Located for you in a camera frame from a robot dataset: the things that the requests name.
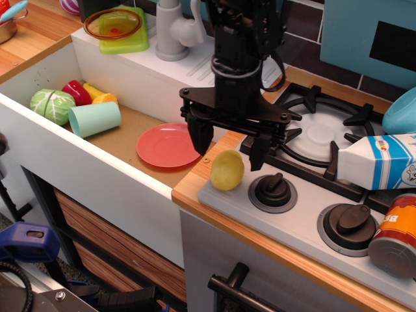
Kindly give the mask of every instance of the gray faucet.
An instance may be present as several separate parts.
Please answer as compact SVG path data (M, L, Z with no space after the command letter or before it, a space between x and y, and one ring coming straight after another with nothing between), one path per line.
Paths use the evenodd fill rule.
M205 41L207 33L201 18L201 0L191 0L194 19L183 17L178 0L159 0L156 8L156 55L167 61L176 61L188 55L188 47Z

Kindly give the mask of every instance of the black knob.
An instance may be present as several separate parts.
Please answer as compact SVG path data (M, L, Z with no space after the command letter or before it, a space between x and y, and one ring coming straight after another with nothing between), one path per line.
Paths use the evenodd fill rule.
M255 188L255 197L269 207L284 206L291 196L291 188L280 172L276 175L266 175Z
M377 224L368 206L340 204L324 217L324 229L329 238L339 246L350 250L368 248L377 230Z

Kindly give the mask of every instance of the blue and white carton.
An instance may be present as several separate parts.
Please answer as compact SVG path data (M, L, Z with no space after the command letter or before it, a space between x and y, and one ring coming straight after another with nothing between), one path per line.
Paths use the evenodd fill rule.
M416 134L366 136L340 149L337 179L368 190L416 187Z

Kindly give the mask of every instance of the green tray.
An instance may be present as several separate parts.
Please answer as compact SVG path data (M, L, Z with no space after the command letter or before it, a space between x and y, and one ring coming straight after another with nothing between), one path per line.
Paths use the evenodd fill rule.
M141 8L131 6L118 6L124 10L136 12L142 19L142 26L137 32L124 39L119 40L100 40L99 50L103 54L120 54L144 51L149 47L149 37L146 26L144 11Z

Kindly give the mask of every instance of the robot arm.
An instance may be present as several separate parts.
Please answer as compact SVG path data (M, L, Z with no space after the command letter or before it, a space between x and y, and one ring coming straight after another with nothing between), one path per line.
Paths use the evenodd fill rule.
M252 171L259 170L270 147L283 144L285 128L301 117L261 95L263 61L271 56L283 73L276 48L283 42L281 24L274 0L206 0L215 47L211 68L213 88L184 88L181 115L195 150L205 154L213 138L213 126L254 137L250 152Z

